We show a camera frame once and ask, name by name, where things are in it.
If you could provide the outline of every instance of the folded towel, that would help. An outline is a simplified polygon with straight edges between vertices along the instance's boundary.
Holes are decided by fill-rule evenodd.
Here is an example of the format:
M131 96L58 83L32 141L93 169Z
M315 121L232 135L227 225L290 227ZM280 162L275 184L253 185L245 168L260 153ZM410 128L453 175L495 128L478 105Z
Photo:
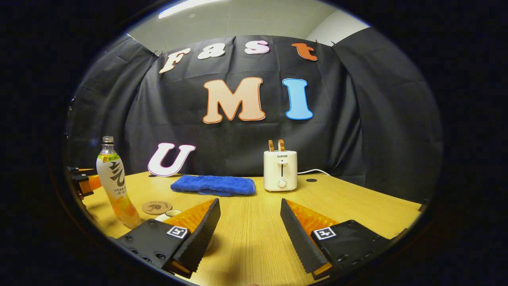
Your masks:
M219 176L185 175L171 184L171 189L218 196L252 195L256 192L252 179Z

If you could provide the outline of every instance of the blue letter i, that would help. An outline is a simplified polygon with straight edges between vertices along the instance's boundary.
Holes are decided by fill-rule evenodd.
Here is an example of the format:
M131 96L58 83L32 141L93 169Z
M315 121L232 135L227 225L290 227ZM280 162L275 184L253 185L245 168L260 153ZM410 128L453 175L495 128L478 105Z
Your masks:
M314 114L307 106L307 96L305 95L307 82L302 79L286 78L282 84L288 87L289 92L290 108L286 112L286 116L294 120L311 119Z

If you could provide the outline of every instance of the table surface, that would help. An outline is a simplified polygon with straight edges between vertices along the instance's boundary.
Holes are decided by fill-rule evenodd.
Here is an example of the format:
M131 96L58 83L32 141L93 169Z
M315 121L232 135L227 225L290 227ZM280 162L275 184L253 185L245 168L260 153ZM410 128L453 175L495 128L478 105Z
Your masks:
M167 201L173 209L187 210L219 198L220 220L214 243L190 279L198 285L309 285L306 274L280 217L281 199L286 198L338 222L354 219L379 235L391 239L418 218L420 204L375 192L325 174L298 176L298 187L289 192L268 192L263 177L252 196L220 197L174 192L170 185L180 178L149 177L144 172L125 177L129 198L142 220L155 219L141 206L148 201ZM307 182L306 179L317 179ZM89 213L105 235L118 238L130 231L119 222L103 188L84 198Z

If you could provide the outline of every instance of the ceiling light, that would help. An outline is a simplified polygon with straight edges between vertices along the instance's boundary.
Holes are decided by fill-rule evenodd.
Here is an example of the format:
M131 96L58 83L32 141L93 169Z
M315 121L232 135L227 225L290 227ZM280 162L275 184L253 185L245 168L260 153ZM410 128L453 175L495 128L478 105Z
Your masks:
M160 12L159 19L162 19L164 17L167 17L169 15L175 14L177 12L180 12L180 11L188 9L188 8L192 8L192 7L196 7L199 5L212 3L212 2L219 2L219 1L225 1L225 0L187 0L185 2L177 4L173 7L169 7L167 9L165 9L164 11Z

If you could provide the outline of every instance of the letter m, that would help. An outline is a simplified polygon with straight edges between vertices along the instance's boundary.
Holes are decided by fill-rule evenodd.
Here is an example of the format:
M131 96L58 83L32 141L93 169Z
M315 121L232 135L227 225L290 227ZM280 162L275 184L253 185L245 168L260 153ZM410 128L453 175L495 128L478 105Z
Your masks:
M261 110L259 100L259 86L262 83L263 80L259 77L246 77L240 82L235 93L232 93L221 79L205 82L203 86L208 90L208 106L203 122L210 124L222 121L223 117L218 112L219 105L229 120L233 120L240 104L242 104L242 112L238 115L240 120L264 119L266 114Z

